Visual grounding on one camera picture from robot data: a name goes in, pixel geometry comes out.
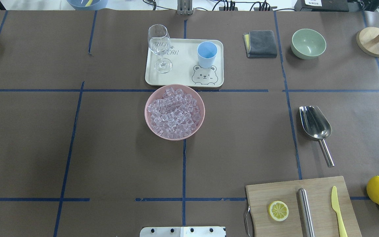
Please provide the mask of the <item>wooden cup stand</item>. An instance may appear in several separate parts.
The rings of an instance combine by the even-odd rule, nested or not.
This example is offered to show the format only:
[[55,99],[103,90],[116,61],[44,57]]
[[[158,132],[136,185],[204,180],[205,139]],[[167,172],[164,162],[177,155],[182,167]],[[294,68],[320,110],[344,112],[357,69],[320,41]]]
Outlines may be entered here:
[[357,45],[366,54],[379,57],[379,28],[367,27],[356,35]]

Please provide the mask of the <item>grey folded cloth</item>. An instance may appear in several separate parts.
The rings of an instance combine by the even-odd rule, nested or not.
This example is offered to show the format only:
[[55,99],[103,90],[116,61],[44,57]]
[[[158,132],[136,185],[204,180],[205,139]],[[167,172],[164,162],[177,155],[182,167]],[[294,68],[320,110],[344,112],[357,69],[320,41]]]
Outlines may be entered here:
[[248,58],[276,58],[275,34],[271,30],[250,31],[243,34]]

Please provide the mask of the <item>lemon half slice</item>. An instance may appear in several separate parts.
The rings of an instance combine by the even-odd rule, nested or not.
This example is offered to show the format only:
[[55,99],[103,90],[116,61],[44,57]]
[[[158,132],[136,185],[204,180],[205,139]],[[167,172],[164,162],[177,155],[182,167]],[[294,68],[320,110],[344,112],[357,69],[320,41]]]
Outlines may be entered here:
[[280,200],[272,201],[267,210],[270,218],[277,222],[285,221],[289,216],[288,206]]

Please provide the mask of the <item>green bowl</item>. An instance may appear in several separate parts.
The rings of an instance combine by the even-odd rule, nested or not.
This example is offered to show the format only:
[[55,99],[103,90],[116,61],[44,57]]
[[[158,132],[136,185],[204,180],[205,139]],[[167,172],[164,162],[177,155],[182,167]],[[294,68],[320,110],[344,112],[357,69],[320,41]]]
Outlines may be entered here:
[[299,29],[291,38],[291,50],[303,60],[312,60],[322,55],[327,48],[324,37],[313,29]]

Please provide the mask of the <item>steel rod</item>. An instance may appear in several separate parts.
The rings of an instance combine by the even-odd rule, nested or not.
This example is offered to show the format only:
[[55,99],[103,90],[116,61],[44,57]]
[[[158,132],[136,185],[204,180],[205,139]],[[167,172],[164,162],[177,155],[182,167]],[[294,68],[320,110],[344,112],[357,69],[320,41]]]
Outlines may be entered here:
[[299,204],[299,213],[302,224],[304,237],[315,237],[310,205],[307,197],[307,192],[304,188],[299,188],[297,191],[297,200]]

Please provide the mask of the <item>wooden cutting board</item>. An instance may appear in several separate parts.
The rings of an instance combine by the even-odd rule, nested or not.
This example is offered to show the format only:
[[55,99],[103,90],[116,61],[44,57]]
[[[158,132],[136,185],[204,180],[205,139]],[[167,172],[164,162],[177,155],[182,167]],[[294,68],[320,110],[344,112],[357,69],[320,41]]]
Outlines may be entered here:
[[[255,237],[302,237],[303,219],[299,211],[298,190],[307,193],[313,229],[316,237],[338,237],[336,212],[331,205],[332,187],[337,188],[338,201],[349,237],[361,237],[361,231],[349,198],[343,176],[247,185],[246,194],[251,208]],[[280,200],[289,208],[289,216],[282,222],[273,220],[268,213],[269,204]]]

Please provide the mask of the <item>blue bowl at edge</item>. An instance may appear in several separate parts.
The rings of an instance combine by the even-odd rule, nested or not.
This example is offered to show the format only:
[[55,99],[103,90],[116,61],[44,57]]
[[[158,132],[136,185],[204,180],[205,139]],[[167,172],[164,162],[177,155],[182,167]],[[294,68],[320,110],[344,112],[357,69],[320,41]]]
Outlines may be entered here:
[[67,0],[75,10],[79,11],[97,11],[105,9],[108,0]]

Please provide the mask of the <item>light blue plastic cup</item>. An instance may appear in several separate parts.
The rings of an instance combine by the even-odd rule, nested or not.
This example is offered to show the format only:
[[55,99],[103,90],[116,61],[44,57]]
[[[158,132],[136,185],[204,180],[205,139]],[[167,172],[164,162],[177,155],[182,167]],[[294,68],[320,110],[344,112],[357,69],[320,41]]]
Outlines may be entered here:
[[199,66],[210,68],[214,64],[217,55],[217,46],[210,41],[201,42],[197,47],[197,55]]

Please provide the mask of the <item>cream bear tray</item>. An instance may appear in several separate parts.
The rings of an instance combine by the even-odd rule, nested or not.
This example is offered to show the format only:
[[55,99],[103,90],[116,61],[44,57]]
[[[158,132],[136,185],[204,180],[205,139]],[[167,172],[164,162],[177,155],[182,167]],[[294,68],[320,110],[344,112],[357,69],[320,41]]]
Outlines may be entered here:
[[154,86],[221,87],[224,83],[223,44],[211,40],[217,47],[215,61],[210,68],[202,68],[197,57],[197,47],[202,42],[203,39],[171,39],[171,48],[165,58],[172,61],[172,69],[165,74],[159,73],[154,66],[160,57],[148,50],[145,81]]

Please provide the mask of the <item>yellow plastic knife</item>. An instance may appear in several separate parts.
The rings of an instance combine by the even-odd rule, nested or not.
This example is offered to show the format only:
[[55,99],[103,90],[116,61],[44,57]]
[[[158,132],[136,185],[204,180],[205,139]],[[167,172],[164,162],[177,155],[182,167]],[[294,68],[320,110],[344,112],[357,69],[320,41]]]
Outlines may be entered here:
[[339,205],[339,200],[338,200],[338,192],[337,192],[337,187],[333,186],[331,188],[331,207],[336,213],[336,218],[338,222],[338,230],[339,230],[339,236],[340,237],[348,237],[346,228],[343,223],[343,218],[341,214],[341,209]]

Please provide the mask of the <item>white mounting plate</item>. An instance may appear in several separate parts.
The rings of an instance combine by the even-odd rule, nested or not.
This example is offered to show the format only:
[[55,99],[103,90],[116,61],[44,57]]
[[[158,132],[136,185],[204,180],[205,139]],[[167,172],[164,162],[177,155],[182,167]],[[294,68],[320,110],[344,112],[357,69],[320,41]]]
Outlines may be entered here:
[[221,226],[167,226],[144,227],[140,237],[226,237],[226,229]]

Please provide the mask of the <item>steel ice scoop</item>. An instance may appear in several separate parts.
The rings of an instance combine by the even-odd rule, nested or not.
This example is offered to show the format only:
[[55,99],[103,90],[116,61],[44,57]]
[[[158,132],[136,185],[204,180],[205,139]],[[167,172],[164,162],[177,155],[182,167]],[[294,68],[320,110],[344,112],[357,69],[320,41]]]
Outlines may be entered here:
[[335,166],[325,139],[332,134],[332,127],[318,106],[300,106],[300,119],[305,133],[320,145],[325,162],[329,168]]

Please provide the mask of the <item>clear wine glass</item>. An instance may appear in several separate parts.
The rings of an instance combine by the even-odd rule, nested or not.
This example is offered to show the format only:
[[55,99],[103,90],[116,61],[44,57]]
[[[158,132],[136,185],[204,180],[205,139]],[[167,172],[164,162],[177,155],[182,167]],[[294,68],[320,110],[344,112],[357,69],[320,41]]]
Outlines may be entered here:
[[148,45],[153,54],[160,56],[154,65],[157,72],[161,74],[170,72],[172,62],[164,57],[170,50],[170,36],[166,26],[155,24],[149,28]]

